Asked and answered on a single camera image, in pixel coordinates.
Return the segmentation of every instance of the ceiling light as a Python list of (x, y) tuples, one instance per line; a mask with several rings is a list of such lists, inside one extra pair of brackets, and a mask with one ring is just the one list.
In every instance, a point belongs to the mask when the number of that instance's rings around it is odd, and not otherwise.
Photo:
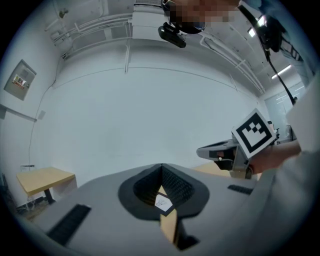
[(278, 72), (277, 74), (273, 75), (271, 78), (275, 79), (278, 75), (281, 75), (283, 72), (287, 71), (288, 69), (291, 68), (291, 65), (285, 67), (284, 69), (282, 69), (280, 72)]
[(249, 31), (248, 31), (249, 35), (253, 38), (256, 34), (256, 32), (254, 31), (253, 28), (251, 28)]
[[(258, 25), (261, 27), (261, 26), (263, 26), (264, 24), (266, 24), (266, 19), (265, 19), (265, 16), (261, 16), (260, 18), (259, 18), (259, 20), (258, 20)], [(253, 28), (250, 28), (249, 30), (248, 30), (248, 33), (249, 33), (249, 35), (253, 38), (254, 36), (255, 36), (255, 34), (256, 34), (256, 32), (254, 31), (254, 29)]]
[(265, 16), (261, 16), (258, 20), (258, 24), (261, 26), (263, 26), (266, 23), (266, 19)]
[(304, 86), (301, 86), (300, 88), (298, 88), (298, 89), (296, 89), (295, 91), (298, 91), (298, 90), (300, 90), (301, 88), (303, 88)]
[(276, 101), (277, 101), (277, 100), (280, 100), (280, 99), (283, 98), (283, 97), (287, 97), (287, 95), (284, 95), (284, 96), (282, 96), (282, 97), (280, 97), (280, 98), (277, 98)]

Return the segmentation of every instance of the table leg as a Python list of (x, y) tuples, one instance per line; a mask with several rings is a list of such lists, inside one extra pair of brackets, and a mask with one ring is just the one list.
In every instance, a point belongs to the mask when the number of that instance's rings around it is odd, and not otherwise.
[(45, 197), (48, 200), (49, 205), (52, 205), (56, 200), (54, 200), (51, 196), (49, 188), (44, 191)]

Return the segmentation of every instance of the white pipe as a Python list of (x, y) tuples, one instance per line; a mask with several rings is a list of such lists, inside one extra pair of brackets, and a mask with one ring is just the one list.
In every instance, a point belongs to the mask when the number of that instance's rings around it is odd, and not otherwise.
[(237, 88), (237, 85), (236, 85), (236, 82), (235, 82), (234, 78), (232, 77), (232, 75), (230, 73), (229, 73), (229, 76), (231, 77), (231, 81), (232, 81), (236, 91), (238, 91), (238, 88)]
[(70, 38), (70, 34), (68, 33), (67, 29), (66, 29), (66, 24), (64, 22), (62, 22), (62, 28), (64, 30), (65, 36), (68, 39), (68, 41), (70, 42), (70, 44), (73, 43), (72, 39)]
[(130, 39), (130, 38), (131, 38), (131, 37), (123, 37), (123, 38), (115, 38), (115, 39), (110, 39), (110, 40), (95, 42), (95, 43), (86, 45), (86, 46), (84, 46), (84, 47), (82, 47), (82, 48), (79, 48), (79, 49), (71, 52), (70, 54), (68, 54), (68, 53), (66, 52), (66, 53), (62, 54), (62, 56), (65, 56), (66, 58), (68, 58), (68, 57), (70, 57), (71, 55), (75, 54), (75, 53), (78, 52), (78, 51), (84, 50), (84, 49), (86, 49), (86, 48), (89, 48), (89, 47), (92, 47), (92, 46), (95, 46), (95, 45), (106, 44), (106, 43), (110, 43), (110, 42), (113, 42), (113, 41), (125, 40), (125, 39)]
[(59, 21), (59, 19), (55, 19), (53, 22), (51, 22), (45, 29), (44, 31), (48, 31), (54, 24), (56, 24)]
[(270, 68), (270, 66), (269, 65), (263, 66), (263, 68), (257, 73), (257, 75), (259, 75), (262, 71), (264, 71), (267, 68)]
[[(205, 46), (205, 47), (207, 47), (207, 48), (215, 51), (215, 52), (218, 53), (220, 56), (222, 56), (224, 59), (226, 59), (227, 61), (229, 61), (232, 65), (234, 65), (234, 66), (237, 65), (237, 63), (236, 63), (234, 60), (232, 60), (232, 59), (230, 59), (229, 57), (227, 57), (227, 56), (225, 55), (225, 53), (221, 52), (221, 50), (219, 50), (218, 48), (215, 47), (215, 48), (213, 49), (213, 48), (211, 48), (211, 46), (213, 46), (213, 45), (210, 45), (210, 46), (204, 45), (204, 44), (203, 44), (203, 41), (205, 40), (205, 38), (207, 38), (207, 37), (206, 37), (206, 36), (203, 36), (202, 39), (200, 40), (200, 44), (201, 44), (202, 46)], [(264, 88), (263, 88), (263, 86), (261, 85), (260, 81), (257, 79), (257, 77), (252, 77), (251, 75), (249, 75), (248, 72), (247, 72), (246, 70), (244, 70), (241, 66), (239, 66), (238, 69), (241, 71), (241, 73), (242, 73), (246, 78), (249, 79), (249, 81), (251, 81), (251, 82), (254, 84), (254, 86), (255, 86), (260, 92), (261, 92), (261, 91), (264, 91)]]
[(105, 29), (111, 29), (111, 28), (119, 28), (119, 27), (123, 27), (124, 25), (123, 24), (119, 24), (119, 25), (111, 25), (111, 26), (108, 26), (108, 27), (103, 27), (103, 28), (97, 28), (97, 29), (92, 29), (92, 30), (89, 30), (89, 31), (86, 31), (78, 36), (76, 36), (73, 40), (72, 40), (72, 43), (78, 39), (78, 38), (81, 38), (81, 37), (84, 37), (86, 35), (89, 35), (91, 33), (94, 33), (94, 32), (98, 32), (98, 31), (102, 31), (102, 30), (105, 30)]
[[(83, 23), (83, 24), (79, 25), (78, 28), (79, 28), (79, 30), (81, 30), (85, 26), (90, 25), (92, 23), (99, 22), (99, 21), (105, 21), (105, 22), (106, 21), (110, 21), (110, 22), (113, 22), (113, 21), (117, 21), (117, 20), (124, 20), (124, 19), (130, 19), (130, 18), (132, 18), (132, 13), (123, 13), (123, 14), (104, 16), (104, 17), (96, 18), (96, 19), (90, 20), (90, 21), (88, 21), (86, 23)], [(77, 31), (77, 28), (71, 28), (68, 32), (72, 33), (72, 32), (76, 32), (76, 31)]]
[(126, 37), (128, 37), (128, 28), (127, 28), (127, 25), (125, 25), (125, 34), (126, 34)]
[(238, 65), (235, 66), (235, 68), (237, 69), (242, 63), (244, 63), (246, 61), (246, 59), (240, 61), (240, 63)]
[(205, 32), (201, 32), (200, 34), (203, 34), (206, 38), (210, 39), (216, 45), (225, 49), (228, 53), (230, 53), (232, 56), (234, 56), (238, 61), (242, 61), (242, 58), (239, 55), (237, 55), (233, 50), (231, 50), (229, 47), (227, 47), (222, 41), (216, 39), (214, 36), (207, 34)]
[(104, 5), (101, 3), (101, 10), (102, 10), (102, 12), (101, 12), (101, 14), (100, 14), (100, 16), (99, 16), (99, 18), (102, 16), (102, 15), (104, 15)]
[(128, 25), (129, 25), (129, 36), (132, 37), (132, 33), (131, 33), (131, 25), (130, 25), (130, 22), (128, 21)]
[(76, 30), (77, 30), (78, 32), (81, 32), (80, 29), (78, 28), (78, 25), (77, 25), (76, 22), (74, 23), (74, 26), (75, 26), (75, 28), (76, 28)]
[(260, 62), (260, 60), (257, 57), (257, 53), (255, 51), (255, 49), (251, 46), (251, 44), (248, 42), (248, 40), (234, 27), (229, 23), (230, 28), (232, 28), (235, 32), (237, 32), (240, 37), (245, 41), (245, 43), (251, 48), (251, 50), (254, 52), (254, 56), (256, 57), (256, 59)]
[[(213, 51), (213, 52), (215, 52), (216, 54), (218, 54), (219, 56), (221, 56), (222, 58), (224, 58), (225, 60), (227, 60), (228, 62), (230, 62), (232, 65), (234, 65), (234, 66), (236, 65), (234, 61), (232, 61), (231, 59), (229, 59), (228, 57), (226, 57), (226, 55), (224, 55), (223, 53), (221, 53), (218, 49), (212, 49), (211, 47), (203, 44), (202, 42), (203, 42), (203, 40), (201, 39), (200, 45), (202, 45), (203, 47), (208, 48), (209, 50), (211, 50), (211, 51)], [(246, 73), (244, 73), (242, 70), (240, 70), (240, 72), (241, 72), (259, 91), (261, 91), (261, 90), (259, 89), (259, 87), (256, 85), (255, 81), (253, 81), (252, 78), (251, 78), (249, 75), (247, 75)]]
[[(207, 34), (207, 33), (204, 33), (204, 32), (201, 32), (200, 35), (210, 39), (213, 43), (215, 43), (219, 47), (225, 49), (228, 53), (230, 53), (232, 56), (234, 56), (238, 61), (242, 61), (242, 59), (235, 52), (233, 52), (229, 47), (227, 47), (222, 41), (217, 40), (214, 36), (212, 36), (210, 34)], [(253, 71), (248, 67), (248, 65), (244, 64), (244, 66), (248, 69), (248, 71), (250, 72), (251, 76), (257, 81), (257, 83), (258, 83), (258, 85), (260, 87), (260, 90), (264, 90), (264, 87), (260, 83), (260, 81), (257, 78), (257, 76), (253, 73)]]
[[(72, 35), (72, 34), (74, 34), (74, 33), (81, 33), (81, 32), (86, 31), (86, 30), (89, 29), (89, 28), (93, 28), (93, 27), (96, 27), (96, 26), (101, 26), (101, 25), (103, 25), (103, 24), (108, 24), (108, 23), (112, 23), (112, 22), (116, 22), (116, 21), (122, 21), (122, 20), (123, 20), (123, 22), (128, 22), (128, 20), (127, 20), (126, 18), (117, 18), (117, 19), (114, 19), (114, 20), (109, 20), (109, 21), (105, 21), (105, 22), (100, 22), (100, 23), (98, 23), (98, 24), (94, 24), (94, 25), (91, 25), (91, 26), (89, 26), (89, 27), (85, 27), (85, 28), (83, 28), (83, 29), (81, 29), (81, 27), (82, 27), (83, 25), (79, 25), (79, 26), (78, 26), (76, 23), (74, 23), (75, 28), (69, 30), (67, 33), (69, 33), (70, 35)], [(55, 42), (57, 42), (58, 40), (64, 40), (65, 37), (66, 37), (66, 36), (65, 36), (64, 34), (62, 34), (61, 36), (55, 38), (53, 42), (55, 43)]]
[(58, 12), (58, 4), (56, 0), (52, 0), (52, 5), (53, 5), (53, 9), (54, 9), (54, 13), (57, 16), (57, 18), (59, 19), (59, 12)]
[(130, 56), (130, 47), (131, 47), (131, 39), (128, 39), (126, 46), (126, 53), (125, 53), (125, 59), (124, 59), (124, 73), (128, 73), (128, 67), (129, 67), (129, 56)]

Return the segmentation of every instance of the cable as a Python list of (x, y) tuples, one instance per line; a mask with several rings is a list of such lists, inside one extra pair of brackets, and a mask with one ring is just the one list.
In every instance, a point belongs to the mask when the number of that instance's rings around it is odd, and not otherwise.
[[(54, 83), (55, 83), (56, 80), (57, 80), (57, 74), (58, 74), (58, 68), (59, 68), (60, 61), (61, 61), (61, 57), (59, 57), (59, 61), (58, 61), (58, 64), (57, 64), (57, 66), (56, 66), (54, 81), (53, 81), (53, 83), (45, 90), (44, 94), (43, 94), (42, 97), (41, 97), (41, 100), (40, 100), (38, 109), (36, 110), (35, 117), (34, 117), (34, 119), (36, 119), (36, 120), (37, 120), (38, 112), (39, 112), (39, 109), (40, 109), (40, 106), (41, 106), (42, 100), (44, 99), (45, 94), (46, 94), (47, 91), (54, 85)], [(31, 136), (30, 136), (30, 143), (29, 143), (29, 149), (28, 149), (28, 162), (29, 162), (28, 165), (29, 165), (29, 171), (30, 171), (30, 148), (31, 148), (32, 135), (34, 134), (35, 124), (36, 124), (36, 121), (34, 121), (34, 122), (33, 122), (33, 125), (32, 125)]]
[(259, 30), (259, 26), (258, 26), (258, 21), (256, 20), (256, 18), (251, 14), (251, 12), (249, 12), (243, 5), (239, 5), (238, 6), (238, 9), (240, 10), (240, 12), (242, 12), (242, 14), (246, 17), (246, 19), (251, 23), (252, 25), (252, 28), (255, 30), (255, 33), (257, 35), (257, 37), (259, 38), (259, 42), (260, 42), (260, 45), (262, 47), (262, 50), (265, 54), (265, 58), (266, 60), (269, 62), (271, 68), (273, 69), (274, 73), (277, 74), (277, 77), (279, 78), (280, 80), (280, 83), (283, 85), (286, 93), (288, 94), (290, 100), (291, 100), (291, 103), (292, 105), (294, 105), (296, 102), (293, 98), (293, 96), (291, 95), (290, 91), (288, 90), (288, 88), (286, 87), (284, 81), (281, 79), (280, 75), (278, 75), (278, 72), (276, 71), (274, 65), (271, 63), (271, 60), (270, 60), (270, 51), (268, 49), (265, 49), (264, 48), (264, 41), (262, 39), (262, 35), (259, 34), (257, 32), (257, 30)]
[(285, 89), (286, 93), (288, 94), (288, 96), (289, 96), (289, 98), (290, 98), (290, 101), (291, 101), (292, 105), (295, 105), (295, 103), (296, 103), (295, 99), (293, 98), (293, 96), (292, 96), (291, 92), (290, 92), (290, 91), (288, 90), (288, 88), (286, 87), (286, 85), (285, 85), (284, 81), (282, 80), (282, 78), (280, 77), (280, 75), (278, 75), (278, 72), (276, 71), (276, 69), (275, 69), (274, 65), (271, 63), (270, 58), (268, 58), (268, 60), (267, 60), (267, 61), (269, 62), (269, 64), (270, 64), (271, 68), (272, 68), (272, 69), (273, 69), (273, 71), (274, 71), (274, 73), (276, 73), (276, 74), (277, 74), (276, 76), (279, 78), (280, 83), (283, 85), (283, 87), (284, 87), (284, 89)]

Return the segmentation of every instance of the black rubber strip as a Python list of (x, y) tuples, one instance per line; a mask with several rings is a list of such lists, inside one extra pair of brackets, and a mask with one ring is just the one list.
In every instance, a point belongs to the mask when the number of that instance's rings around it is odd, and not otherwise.
[(238, 185), (230, 185), (228, 186), (228, 189), (242, 193), (242, 194), (246, 194), (246, 195), (250, 195), (254, 190), (253, 188), (248, 188), (245, 186), (238, 186)]
[(48, 237), (65, 246), (90, 210), (88, 206), (77, 204), (49, 231)]

